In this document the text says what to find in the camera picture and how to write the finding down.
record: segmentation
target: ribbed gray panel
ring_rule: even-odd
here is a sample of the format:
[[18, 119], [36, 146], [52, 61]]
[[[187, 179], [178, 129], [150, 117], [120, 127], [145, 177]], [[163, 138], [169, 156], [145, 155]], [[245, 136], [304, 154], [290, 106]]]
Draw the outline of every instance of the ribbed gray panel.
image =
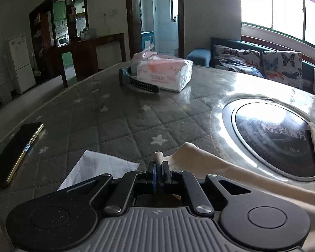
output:
[[[68, 252], [249, 252], [223, 237], [209, 218], [186, 208], [132, 207], [106, 218], [93, 235]], [[291, 252], [302, 252], [294, 249]]]

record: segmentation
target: refrigerator door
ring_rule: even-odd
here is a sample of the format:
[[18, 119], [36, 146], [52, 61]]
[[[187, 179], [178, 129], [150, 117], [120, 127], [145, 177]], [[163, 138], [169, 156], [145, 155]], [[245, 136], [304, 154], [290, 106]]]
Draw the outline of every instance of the refrigerator door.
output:
[[25, 35], [11, 39], [9, 48], [12, 54], [15, 71], [30, 64]]
[[16, 71], [17, 82], [19, 83], [19, 94], [22, 94], [36, 84], [33, 70], [31, 68], [31, 65], [28, 64], [25, 67], [22, 67], [21, 69]]

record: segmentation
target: wooden console table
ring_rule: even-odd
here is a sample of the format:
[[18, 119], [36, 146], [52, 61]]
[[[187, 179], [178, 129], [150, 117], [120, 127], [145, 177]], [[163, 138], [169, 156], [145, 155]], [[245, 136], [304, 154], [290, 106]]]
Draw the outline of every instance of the wooden console table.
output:
[[96, 47], [108, 43], [119, 42], [122, 61], [126, 61], [126, 51], [124, 42], [124, 33], [106, 35], [96, 38], [72, 42], [57, 48], [57, 64], [60, 67], [60, 72], [65, 88], [68, 87], [64, 65], [62, 62], [63, 53], [72, 53], [72, 60], [75, 67], [77, 80], [83, 80], [99, 71]]

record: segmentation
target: black round cooktop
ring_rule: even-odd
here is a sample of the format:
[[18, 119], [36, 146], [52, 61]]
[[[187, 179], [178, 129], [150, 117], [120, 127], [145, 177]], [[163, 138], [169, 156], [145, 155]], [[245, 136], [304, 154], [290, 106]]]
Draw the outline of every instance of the black round cooktop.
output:
[[275, 104], [254, 102], [232, 115], [236, 134], [262, 162], [283, 175], [315, 178], [315, 153], [308, 124]]

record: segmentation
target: wooden door frame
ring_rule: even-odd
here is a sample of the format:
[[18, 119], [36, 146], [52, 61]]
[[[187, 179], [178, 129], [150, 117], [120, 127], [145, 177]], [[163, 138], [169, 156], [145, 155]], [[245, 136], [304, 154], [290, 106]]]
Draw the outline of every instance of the wooden door frame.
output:
[[[131, 58], [135, 53], [142, 51], [140, 1], [126, 0], [128, 39]], [[184, 58], [184, 2], [178, 0], [178, 49], [179, 57]]]

